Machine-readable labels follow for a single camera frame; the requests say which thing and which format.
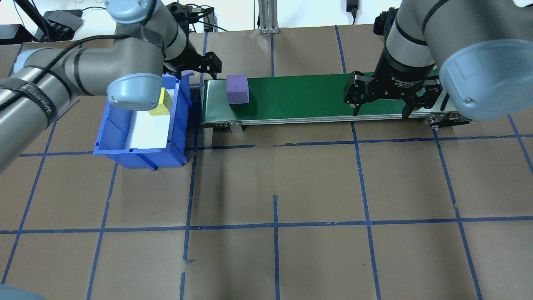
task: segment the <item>yellow foam block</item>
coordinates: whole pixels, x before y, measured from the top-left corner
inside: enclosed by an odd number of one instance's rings
[[[165,90],[165,88],[161,88],[161,95],[159,96],[159,103],[157,104],[157,107],[152,110],[149,110],[148,112],[152,116],[168,115],[170,114],[171,106],[172,97],[167,92],[167,90]]]

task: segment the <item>blue plastic bin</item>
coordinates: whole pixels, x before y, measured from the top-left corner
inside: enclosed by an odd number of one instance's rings
[[[180,81],[174,76],[163,75],[163,87],[174,89],[166,148],[125,149],[133,112],[106,103],[93,153],[105,155],[125,168],[148,168],[154,171],[160,167],[183,166],[187,162],[184,153],[185,132],[189,109],[192,107],[189,88],[191,75],[183,75]]]

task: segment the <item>brown paper floor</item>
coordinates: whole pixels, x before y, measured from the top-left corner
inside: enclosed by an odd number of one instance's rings
[[[221,78],[372,72],[383,46],[371,25],[191,41]],[[0,46],[0,76],[20,48]],[[207,77],[192,78],[196,103]],[[92,155],[104,102],[76,99],[1,175],[2,283],[50,300],[533,295],[531,109],[436,133],[394,120],[238,134],[197,129],[196,110],[189,163],[152,172]]]

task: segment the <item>purple foam cube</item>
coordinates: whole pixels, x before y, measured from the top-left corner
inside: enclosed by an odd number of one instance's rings
[[[229,104],[250,103],[248,77],[246,75],[226,76],[226,94]]]

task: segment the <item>white foam block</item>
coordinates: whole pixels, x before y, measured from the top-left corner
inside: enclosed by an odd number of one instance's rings
[[[167,92],[174,98],[174,90]],[[152,116],[148,112],[133,112],[125,149],[166,148],[169,129],[170,115]]]

